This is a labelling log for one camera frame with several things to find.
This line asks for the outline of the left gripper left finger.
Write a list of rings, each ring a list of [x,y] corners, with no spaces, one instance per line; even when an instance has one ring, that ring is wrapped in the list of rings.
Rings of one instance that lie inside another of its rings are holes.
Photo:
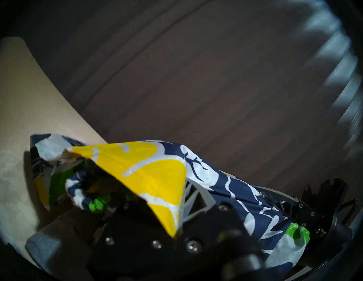
[[[117,207],[114,215],[120,218],[128,218],[140,223],[141,225],[146,225],[158,230],[164,230],[161,222],[144,199],[123,200]]]

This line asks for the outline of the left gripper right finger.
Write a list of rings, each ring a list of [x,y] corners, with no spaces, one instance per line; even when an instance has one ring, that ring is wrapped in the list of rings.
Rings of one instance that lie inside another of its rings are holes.
[[[216,205],[216,201],[207,189],[193,180],[186,180],[179,207],[178,231],[200,214],[204,214]]]

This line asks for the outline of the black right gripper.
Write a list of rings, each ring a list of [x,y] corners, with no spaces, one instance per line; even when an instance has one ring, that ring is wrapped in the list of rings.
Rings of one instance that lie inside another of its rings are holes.
[[[298,216],[300,205],[298,198],[263,186],[252,186],[284,216]],[[308,210],[305,211],[304,217],[307,222],[301,220],[301,225],[305,223],[310,233],[308,247],[325,247],[331,243],[342,246],[351,241],[352,231],[338,218],[348,189],[349,186],[344,180],[335,178],[333,183],[330,180],[323,182],[315,194],[309,185],[307,190],[303,191],[301,200],[307,205]]]

